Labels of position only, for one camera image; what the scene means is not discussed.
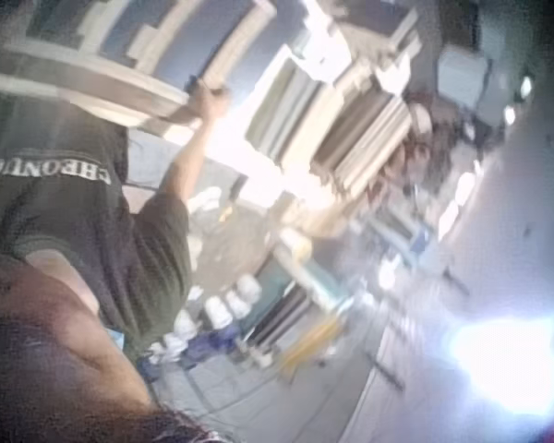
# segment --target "man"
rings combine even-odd
[[[198,84],[201,127],[131,216],[124,128],[0,97],[0,441],[216,441],[152,404],[126,356],[172,330],[186,298],[185,203],[228,101]]]

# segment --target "hand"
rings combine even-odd
[[[206,122],[214,122],[222,118],[230,107],[230,91],[226,88],[209,89],[202,80],[197,81],[197,87],[191,95],[189,107]]]

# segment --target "bright light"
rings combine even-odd
[[[493,320],[459,331],[452,355],[487,399],[546,415],[554,408],[553,335],[547,321]]]
[[[400,266],[400,255],[389,261],[384,258],[379,264],[378,284],[384,291],[390,291],[396,284],[396,269]]]
[[[524,81],[521,84],[521,88],[519,89],[521,98],[525,100],[527,96],[531,93],[533,88],[534,85],[532,83],[532,79],[530,77],[525,77]]]
[[[476,175],[480,176],[484,173],[484,169],[482,168],[482,164],[478,160],[474,160],[474,172]]]
[[[437,227],[437,238],[439,241],[441,241],[443,237],[452,230],[453,224],[457,220],[459,214],[460,208],[455,200],[452,200],[447,209],[443,211],[440,216],[440,221]]]
[[[516,118],[515,108],[513,108],[510,105],[506,106],[505,110],[503,111],[503,115],[505,117],[505,123],[507,125],[512,125],[513,123],[515,123],[515,118]]]
[[[465,205],[476,184],[476,176],[472,173],[463,173],[458,180],[458,186],[455,189],[455,202],[459,206]]]

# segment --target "tiled floor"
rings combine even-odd
[[[154,386],[159,399],[248,442],[338,441],[355,410],[371,363],[364,345],[379,342],[379,322],[359,317],[325,365],[308,363],[293,380],[275,368],[233,364],[218,356],[185,374],[167,365]]]

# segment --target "raised arm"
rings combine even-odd
[[[210,90],[199,81],[189,105],[201,117],[201,126],[188,144],[176,155],[161,185],[161,191],[175,195],[185,205],[193,193],[205,149],[218,118],[225,115],[230,102],[227,90]]]

